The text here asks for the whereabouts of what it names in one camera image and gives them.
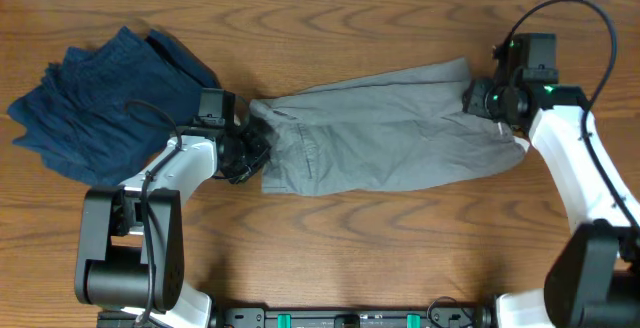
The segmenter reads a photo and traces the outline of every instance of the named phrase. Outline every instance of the tabletop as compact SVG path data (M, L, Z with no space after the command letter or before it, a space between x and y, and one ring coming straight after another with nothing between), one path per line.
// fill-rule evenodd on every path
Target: tabletop
M160 28L246 98L467 57L491 74L491 47L544 0L0 0L0 325L87 327L73 275L88 187L11 145L4 113L69 46L120 27ZM595 108L598 131L640 191L640 0L593 0L614 19L618 63ZM521 31L555 32L561 82L589 95L609 56L584 7L549 7ZM493 177L402 193L265 195L260 178L204 182L183 207L186 278L222 306L426 307L542 287L569 238L540 155Z

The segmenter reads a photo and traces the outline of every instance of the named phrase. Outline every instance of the wooden surface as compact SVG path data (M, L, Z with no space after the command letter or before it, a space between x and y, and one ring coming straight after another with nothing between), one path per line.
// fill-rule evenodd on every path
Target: wooden surface
M35 87L68 46L98 47L123 25L161 27L248 98L466 56L490 74L491 46L543 0L1 0L0 110ZM595 0L614 18L618 65L596 108L606 148L640 192L640 0ZM605 27L575 5L523 30L559 35L563 82L590 94L608 57ZM10 144L0 116L0 325L87 327L73 274L87 187ZM542 159L411 193L318 198L205 182L183 208L186 276L221 302L272 307L426 306L440 295L540 287L568 238Z

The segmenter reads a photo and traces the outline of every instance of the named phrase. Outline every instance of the black cable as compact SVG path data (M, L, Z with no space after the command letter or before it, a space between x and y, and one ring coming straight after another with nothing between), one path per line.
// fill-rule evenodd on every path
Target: black cable
M151 238L151 225L149 223L149 202L147 197L147 189L149 188L149 183L153 181L155 176L158 174L160 169L169 162L173 157L175 157L178 152L182 150L182 136L178 131L178 126L171 119L171 117L165 113L162 109L154 106L151 103L134 99L130 100L124 105L125 112L129 113L129 108L132 105L139 105L146 109L149 109L162 117L163 120L168 122L171 125L171 129L173 129L174 134L176 135L176 145L174 150L172 150L169 154L167 154L158 164L156 164L151 170L145 172L144 181L142 182L142 188L140 190L140 215L142 217L142 225L144 228L144 237L145 237L145 246L147 248L147 265L149 267L149 281L147 283L148 287L148 295L147 295L147 303L144 308L144 312L136 317L136 321L134 326L142 327L145 323L149 321L151 310L153 309L153 296L154 296L154 285L155 285L155 262L153 259L153 242ZM167 127L158 126L152 123L145 122L136 118L133 115L130 115L131 118L137 121L140 124L146 125L155 129L166 130Z
M460 303L458 303L458 301L455 298L452 298L452 297L449 297L449 296L442 296L442 297L436 298L436 300L434 300L433 302L431 302L431 304L429 304L429 308L427 308L427 319L429 319L431 321L431 323L433 323L433 325L436 326L436 328L444 328L444 327L441 326L440 324L438 324L438 322L436 320L431 318L431 309L433 309L433 306L436 303L438 303L439 301L441 301L443 299L448 299L448 300L452 301L453 303L455 303L458 306L458 309L460 309L462 311L462 313L464 313L464 315L467 318L469 318L469 320L471 321L471 323L467 324L466 326L461 326L460 328L470 328L470 327L473 326L473 317L469 313L467 313L467 311L464 310L464 308L462 308Z
M626 204L624 203L624 199L620 197L620 194L618 193L616 188L613 186L613 183L611 182L611 179L609 179L607 172L604 170L602 163L600 163L600 160L598 159L598 155L596 154L595 150L593 149L593 145L591 144L590 133L587 131L587 118L589 116L589 112L591 112L593 105L595 104L596 100L598 99L598 96L602 92L602 89L604 88L604 85L607 83L607 80L611 75L611 71L613 70L613 67L616 64L616 56L618 54L618 37L617 37L616 29L613 25L613 21L611 20L611 18L609 18L607 13L603 11L600 7L598 7L595 3L592 3L588 0L550 0L535 6L533 9L528 11L524 16L522 16L522 18L520 18L520 20L513 26L513 28L511 28L511 32L509 32L509 34L507 35L507 38L504 40L501 49L504 50L506 49L506 47L508 47L508 44L513 38L513 34L515 33L515 31L522 24L522 22L524 22L525 19L527 19L530 15L532 15L533 13L537 12L538 10L546 6L550 6L552 4L561 3L561 2L573 2L573 3L579 3L587 6L592 10L594 10L596 13L598 13L600 18L602 18L604 23L607 25L607 30L609 31L609 38L611 39L611 55L609 56L609 64L607 65L607 69L605 70L604 75L600 80L600 83L598 83L595 92L591 96L591 99L589 100L587 106L584 109L584 112L582 114L582 119L580 120L580 134L587 148L587 151L591 156L593 165L595 165L596 170L598 170L598 173L600 173L600 176L602 177L604 184L609 189L609 192L611 193L611 196L613 197L613 200L615 201L616 205L620 207L620 210L622 211L624 216L627 218L631 226L634 227L637 232L640 232L640 226L638 226L638 222L635 220L635 218L627 208Z

